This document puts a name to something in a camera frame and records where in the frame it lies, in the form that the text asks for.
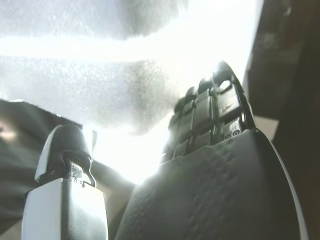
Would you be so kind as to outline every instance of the shiny metal surface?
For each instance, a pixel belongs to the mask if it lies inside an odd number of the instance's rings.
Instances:
[[[219,60],[243,80],[262,4],[3,0],[0,98],[97,130],[96,159],[139,182],[189,87]]]

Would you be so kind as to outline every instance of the dimpled textured surface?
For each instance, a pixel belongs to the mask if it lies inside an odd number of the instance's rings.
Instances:
[[[163,164],[136,188],[116,240],[299,237],[279,160],[262,133],[246,130]]]

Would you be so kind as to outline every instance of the reflective silver surface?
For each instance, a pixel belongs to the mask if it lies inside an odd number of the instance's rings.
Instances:
[[[139,182],[156,169],[189,87],[219,60],[243,79],[262,4],[3,0],[0,98],[97,130],[95,158]]]

